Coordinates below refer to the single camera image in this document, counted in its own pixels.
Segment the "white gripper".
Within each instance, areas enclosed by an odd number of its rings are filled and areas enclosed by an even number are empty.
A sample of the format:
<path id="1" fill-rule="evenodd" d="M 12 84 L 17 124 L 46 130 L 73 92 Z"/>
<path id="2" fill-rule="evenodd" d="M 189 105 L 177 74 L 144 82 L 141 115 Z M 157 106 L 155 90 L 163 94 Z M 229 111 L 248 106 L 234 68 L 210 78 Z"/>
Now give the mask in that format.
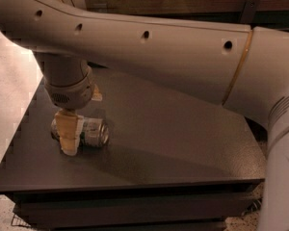
<path id="1" fill-rule="evenodd" d="M 44 86 L 52 103 L 62 108 L 55 114 L 61 149 L 66 155 L 75 156 L 80 144 L 84 117 L 69 110 L 82 109 L 91 100 L 101 101 L 103 98 L 98 85 L 93 86 L 92 69 L 88 67 L 85 77 L 74 84 L 57 86 L 45 80 Z"/>

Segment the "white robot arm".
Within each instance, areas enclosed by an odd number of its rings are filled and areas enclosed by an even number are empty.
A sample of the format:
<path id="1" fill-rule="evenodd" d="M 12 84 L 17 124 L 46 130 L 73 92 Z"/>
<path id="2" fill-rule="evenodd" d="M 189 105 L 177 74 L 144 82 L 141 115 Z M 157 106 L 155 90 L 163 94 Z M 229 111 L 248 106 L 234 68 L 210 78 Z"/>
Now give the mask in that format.
<path id="1" fill-rule="evenodd" d="M 0 32 L 33 52 L 60 143 L 75 154 L 91 64 L 221 105 L 268 134 L 257 231 L 289 231 L 289 33 L 241 24 L 88 11 L 85 0 L 0 0 Z"/>

